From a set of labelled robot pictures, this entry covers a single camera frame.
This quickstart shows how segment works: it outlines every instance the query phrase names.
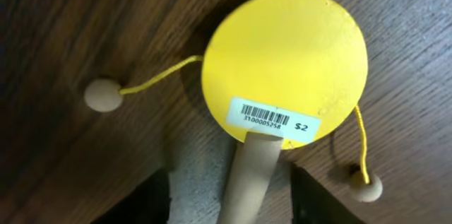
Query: wooden surface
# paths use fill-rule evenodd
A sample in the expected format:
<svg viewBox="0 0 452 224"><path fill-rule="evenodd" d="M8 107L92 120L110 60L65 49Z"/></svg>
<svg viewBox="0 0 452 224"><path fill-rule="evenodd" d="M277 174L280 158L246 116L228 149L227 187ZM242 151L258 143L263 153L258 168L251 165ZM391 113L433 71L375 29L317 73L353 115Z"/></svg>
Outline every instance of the wooden surface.
<svg viewBox="0 0 452 224"><path fill-rule="evenodd" d="M119 110L83 103L98 76L133 86L202 54L218 23L246 0L6 0L2 55L0 223L89 223L159 167L171 170L169 223L214 223L234 140L209 115L191 64ZM336 0L369 53L361 99L369 168L385 191L350 198L358 161L352 115L334 135L283 160L306 168L366 223L452 220L452 0ZM290 223L287 170L261 220Z"/></svg>

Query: wooden stick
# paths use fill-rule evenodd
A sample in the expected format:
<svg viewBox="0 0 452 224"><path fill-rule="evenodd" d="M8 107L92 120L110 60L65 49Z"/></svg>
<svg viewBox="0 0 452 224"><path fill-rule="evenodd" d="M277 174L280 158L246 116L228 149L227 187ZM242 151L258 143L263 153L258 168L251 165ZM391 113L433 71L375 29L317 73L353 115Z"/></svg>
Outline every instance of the wooden stick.
<svg viewBox="0 0 452 224"><path fill-rule="evenodd" d="M253 224L280 155L283 138L248 132L238 147L218 224Z"/></svg>

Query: barcode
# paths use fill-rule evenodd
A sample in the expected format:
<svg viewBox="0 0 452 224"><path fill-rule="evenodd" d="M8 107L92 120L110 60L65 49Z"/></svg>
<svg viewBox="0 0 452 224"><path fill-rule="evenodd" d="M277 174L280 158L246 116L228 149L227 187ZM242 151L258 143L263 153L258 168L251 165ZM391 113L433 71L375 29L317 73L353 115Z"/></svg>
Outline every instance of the barcode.
<svg viewBox="0 0 452 224"><path fill-rule="evenodd" d="M289 122L289 116L284 114L279 114L277 112L271 112L258 107L252 107L250 105L243 105L242 114L249 115L251 117L265 119L270 122L275 122L277 124L287 125Z"/></svg>

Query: yellow disc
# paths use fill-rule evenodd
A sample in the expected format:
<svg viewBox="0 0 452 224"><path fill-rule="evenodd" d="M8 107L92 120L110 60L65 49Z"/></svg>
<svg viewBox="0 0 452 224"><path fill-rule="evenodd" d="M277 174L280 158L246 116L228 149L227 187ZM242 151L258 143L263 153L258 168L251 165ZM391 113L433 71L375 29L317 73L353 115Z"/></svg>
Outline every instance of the yellow disc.
<svg viewBox="0 0 452 224"><path fill-rule="evenodd" d="M240 141L247 129L226 122L233 97L318 117L318 139L351 113L366 77L364 38L336 2L250 0L215 31L202 86L213 117ZM285 138L282 148L303 145Z"/></svg>

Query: barcode sticker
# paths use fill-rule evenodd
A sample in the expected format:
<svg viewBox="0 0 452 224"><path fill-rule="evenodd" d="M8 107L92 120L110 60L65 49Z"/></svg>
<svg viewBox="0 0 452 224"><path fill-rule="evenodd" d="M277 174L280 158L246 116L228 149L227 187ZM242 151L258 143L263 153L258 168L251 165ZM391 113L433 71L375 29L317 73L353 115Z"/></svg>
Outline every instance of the barcode sticker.
<svg viewBox="0 0 452 224"><path fill-rule="evenodd" d="M227 123L265 134L311 143L320 119L252 100L233 97Z"/></svg>

